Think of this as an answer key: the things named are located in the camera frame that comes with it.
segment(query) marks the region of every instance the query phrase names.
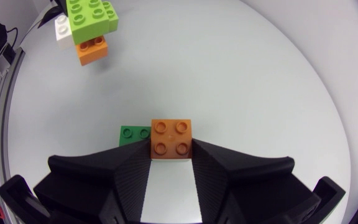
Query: black cable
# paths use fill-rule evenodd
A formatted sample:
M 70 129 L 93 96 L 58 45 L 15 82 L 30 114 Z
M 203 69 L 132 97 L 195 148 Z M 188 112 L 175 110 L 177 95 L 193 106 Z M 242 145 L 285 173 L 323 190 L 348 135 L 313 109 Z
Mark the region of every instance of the black cable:
M 27 33 L 25 33 L 25 35 L 24 35 L 22 41 L 20 42 L 20 44 L 23 43 L 23 40 L 25 39 L 25 37 L 27 37 L 27 34 L 29 34 L 29 32 L 30 32 L 38 23 L 40 23 L 41 21 L 42 21 L 42 19 L 39 20 L 38 22 L 36 22 L 36 23 L 29 29 L 29 31 L 27 31 Z
M 16 35 L 15 35 L 15 40 L 13 41 L 12 47 L 15 46 L 15 44 L 16 44 L 17 35 L 19 33 L 19 30 L 17 29 L 17 27 L 15 27 L 15 28 L 12 28 L 12 29 L 6 31 L 7 33 L 9 33 L 9 32 L 12 32 L 13 30 L 16 30 Z

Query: green lego brick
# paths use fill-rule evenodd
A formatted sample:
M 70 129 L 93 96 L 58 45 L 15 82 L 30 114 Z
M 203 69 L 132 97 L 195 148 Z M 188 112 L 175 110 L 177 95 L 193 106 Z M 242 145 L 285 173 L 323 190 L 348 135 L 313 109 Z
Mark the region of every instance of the green lego brick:
M 116 31 L 118 28 L 118 16 L 110 2 L 103 2 L 104 9 L 109 16 L 109 32 Z
M 109 16 L 101 0 L 67 0 L 66 3 L 74 44 L 109 32 Z
M 125 146 L 133 142 L 150 138 L 150 127 L 146 126 L 121 126 L 119 134 L 119 146 Z

